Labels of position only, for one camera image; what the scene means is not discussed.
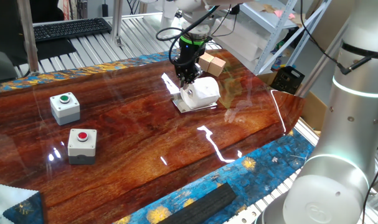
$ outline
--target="red button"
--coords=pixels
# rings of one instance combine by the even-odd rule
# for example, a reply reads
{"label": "red button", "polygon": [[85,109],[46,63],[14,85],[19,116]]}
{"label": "red button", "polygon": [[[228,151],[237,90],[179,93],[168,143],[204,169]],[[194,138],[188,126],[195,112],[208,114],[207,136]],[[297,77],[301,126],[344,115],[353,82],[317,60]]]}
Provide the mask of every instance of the red button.
{"label": "red button", "polygon": [[86,140],[88,140],[88,134],[84,133],[84,132],[79,133],[78,134],[78,140],[79,141],[86,141]]}

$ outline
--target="black device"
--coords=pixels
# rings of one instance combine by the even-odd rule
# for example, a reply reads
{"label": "black device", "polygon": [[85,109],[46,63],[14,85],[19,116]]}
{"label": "black device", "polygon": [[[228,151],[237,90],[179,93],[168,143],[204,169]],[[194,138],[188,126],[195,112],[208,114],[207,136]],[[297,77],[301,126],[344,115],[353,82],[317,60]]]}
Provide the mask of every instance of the black device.
{"label": "black device", "polygon": [[16,0],[0,1],[0,80],[17,78],[9,56],[27,61],[19,15]]}
{"label": "black device", "polygon": [[103,18],[82,19],[34,27],[36,42],[66,37],[81,37],[109,31],[111,31],[111,26]]}
{"label": "black device", "polygon": [[297,69],[287,66],[279,69],[270,87],[294,95],[305,76]]}
{"label": "black device", "polygon": [[231,186],[226,183],[204,197],[167,217],[159,224],[200,224],[230,205],[236,198]]}
{"label": "black device", "polygon": [[102,15],[103,17],[108,17],[108,5],[107,4],[102,4]]}

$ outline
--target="wire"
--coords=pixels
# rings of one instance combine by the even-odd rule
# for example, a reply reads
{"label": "wire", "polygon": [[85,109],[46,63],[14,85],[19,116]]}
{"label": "wire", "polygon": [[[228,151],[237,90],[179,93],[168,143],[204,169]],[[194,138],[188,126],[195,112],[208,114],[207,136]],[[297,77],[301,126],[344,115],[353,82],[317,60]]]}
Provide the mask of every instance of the wire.
{"label": "wire", "polygon": [[23,75],[22,78],[27,77],[27,76],[30,74],[30,72],[31,72],[31,71],[28,69],[27,73],[26,73],[25,75]]}
{"label": "wire", "polygon": [[134,0],[131,0],[130,2],[129,2],[129,0],[126,0],[126,1],[128,2],[129,9],[131,9],[131,15],[133,15],[133,8],[132,8],[131,3],[132,3]]}
{"label": "wire", "polygon": [[215,33],[219,30],[219,28],[222,26],[222,24],[224,23],[226,17],[229,15],[229,13],[231,12],[231,10],[232,10],[232,5],[229,6],[229,10],[227,11],[225,17],[224,17],[224,18],[222,19],[222,21],[220,22],[218,28],[216,28],[216,30],[211,34],[211,37],[213,37],[214,34],[215,34]]}
{"label": "wire", "polygon": [[225,36],[227,36],[227,35],[233,34],[234,29],[236,28],[236,22],[237,22],[237,15],[236,15],[235,18],[234,18],[233,30],[232,30],[230,33],[228,33],[228,34],[224,34],[224,35],[213,35],[213,37],[225,37]]}
{"label": "wire", "polygon": [[190,64],[193,60],[190,60],[190,61],[188,61],[188,62],[186,62],[186,63],[182,63],[182,64],[180,64],[180,63],[177,63],[177,62],[175,62],[173,59],[172,59],[172,50],[173,50],[173,47],[175,46],[175,44],[176,44],[176,42],[177,42],[177,40],[179,40],[183,35],[185,35],[185,34],[187,34],[190,30],[192,30],[193,28],[195,28],[195,27],[197,27],[202,21],[204,21],[204,20],[206,20],[212,13],[214,13],[216,10],[217,10],[217,8],[218,8],[219,6],[214,6],[214,7],[212,7],[212,9],[210,10],[210,11],[208,11],[208,13],[206,14],[206,15],[204,15],[203,17],[201,17],[199,20],[197,20],[197,21],[195,21],[193,24],[191,24],[188,28],[186,28],[186,29],[184,29],[184,30],[181,30],[181,33],[180,34],[178,34],[178,35],[175,35],[175,36],[173,36],[173,37],[169,37],[169,38],[165,38],[165,39],[162,39],[162,38],[159,38],[158,37],[158,35],[161,33],[161,32],[163,32],[163,31],[166,31],[166,30],[169,30],[169,29],[178,29],[178,28],[175,28],[175,27],[168,27],[168,28],[165,28],[165,29],[161,29],[160,31],[158,31],[157,32],[157,34],[156,34],[156,38],[157,38],[157,40],[160,40],[160,41],[167,41],[167,40],[172,40],[172,39],[174,39],[174,41],[172,41],[172,44],[171,44],[171,47],[169,48],[169,52],[168,52],[168,59],[169,59],[169,61],[173,64],[173,65],[175,65],[175,66],[185,66],[185,65],[188,65],[188,64]]}
{"label": "wire", "polygon": [[301,23],[302,23],[302,26],[304,28],[304,30],[308,33],[308,35],[310,36],[310,38],[312,39],[312,41],[314,42],[314,44],[316,44],[316,46],[319,48],[319,50],[330,60],[332,60],[335,64],[339,64],[337,62],[337,60],[333,59],[332,57],[330,57],[328,54],[326,54],[326,52],[320,47],[320,45],[318,44],[318,42],[313,38],[313,36],[311,35],[311,33],[309,32],[309,30],[306,28],[305,26],[305,23],[303,22],[303,16],[302,16],[302,13],[303,13],[303,0],[301,0],[301,12],[300,12],[300,17],[301,17]]}
{"label": "wire", "polygon": [[301,17],[301,23],[302,23],[302,26],[303,26],[304,30],[308,33],[308,35],[310,36],[310,38],[312,39],[312,41],[314,42],[314,44],[316,44],[316,46],[319,48],[319,50],[328,59],[330,59],[331,61],[333,61],[338,66],[338,68],[340,69],[340,71],[341,71],[342,74],[347,75],[351,71],[359,68],[360,66],[364,65],[366,62],[370,61],[372,58],[378,56],[378,52],[376,52],[375,54],[372,54],[372,55],[369,55],[369,56],[366,56],[366,57],[360,59],[358,62],[356,62],[356,63],[352,64],[351,66],[349,66],[349,68],[344,67],[341,63],[337,62],[337,60],[333,59],[328,54],[326,54],[326,52],[320,47],[320,45],[318,44],[318,42],[313,38],[313,36],[309,32],[309,30],[306,28],[305,23],[303,22],[302,13],[303,13],[303,0],[301,0],[301,14],[300,14],[300,17]]}
{"label": "wire", "polygon": [[70,6],[70,18],[71,20],[74,20],[73,12],[72,12],[72,5],[71,5],[71,0],[69,0],[69,6]]}
{"label": "wire", "polygon": [[77,17],[79,17],[79,19],[83,19],[81,6],[82,5],[80,4],[80,2],[77,1],[77,11],[78,11],[78,16]]}
{"label": "wire", "polygon": [[369,187],[369,190],[367,191],[367,194],[366,194],[366,198],[364,199],[364,203],[363,203],[363,215],[362,215],[362,224],[364,224],[364,217],[365,217],[365,215],[366,215],[366,203],[367,203],[367,199],[369,198],[369,194],[370,194],[371,188],[374,186],[374,183],[376,182],[377,178],[378,178],[378,171],[377,171],[377,174],[376,174],[376,176],[374,177],[373,181],[371,182],[370,187]]}
{"label": "wire", "polygon": [[136,5],[136,9],[135,9],[135,13],[134,13],[134,14],[136,14],[136,12],[137,12],[137,10],[138,10],[138,7],[139,7],[139,5],[140,5],[140,1],[138,1],[138,4]]}

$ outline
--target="white cloth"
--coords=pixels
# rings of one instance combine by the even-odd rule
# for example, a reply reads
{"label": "white cloth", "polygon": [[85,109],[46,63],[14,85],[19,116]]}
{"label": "white cloth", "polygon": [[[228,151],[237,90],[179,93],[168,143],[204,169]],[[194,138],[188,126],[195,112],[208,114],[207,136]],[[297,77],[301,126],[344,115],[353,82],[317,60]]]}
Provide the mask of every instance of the white cloth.
{"label": "white cloth", "polygon": [[181,88],[181,96],[190,109],[201,108],[219,99],[219,86],[212,77],[198,78],[186,89]]}
{"label": "white cloth", "polygon": [[38,191],[35,190],[19,189],[0,184],[0,224],[13,223],[3,216],[3,212],[18,203],[27,200],[37,192]]}

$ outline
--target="small box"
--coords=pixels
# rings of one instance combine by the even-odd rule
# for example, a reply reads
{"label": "small box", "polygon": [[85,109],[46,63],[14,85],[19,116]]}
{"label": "small box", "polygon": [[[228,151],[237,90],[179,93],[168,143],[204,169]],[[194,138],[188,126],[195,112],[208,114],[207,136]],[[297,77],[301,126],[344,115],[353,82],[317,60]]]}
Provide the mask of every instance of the small box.
{"label": "small box", "polygon": [[211,75],[218,77],[225,68],[226,62],[220,58],[215,57],[209,65],[208,72]]}
{"label": "small box", "polygon": [[50,97],[52,115],[57,124],[63,125],[80,119],[80,105],[72,93]]}
{"label": "small box", "polygon": [[69,162],[72,165],[95,163],[96,135],[94,129],[71,129],[69,138]]}
{"label": "small box", "polygon": [[270,87],[278,91],[285,91],[295,95],[304,78],[305,75],[297,69],[287,66],[278,70]]}
{"label": "small box", "polygon": [[204,53],[203,55],[201,55],[199,59],[199,65],[201,69],[205,72],[208,71],[209,65],[213,59],[214,59],[214,56],[210,54]]}

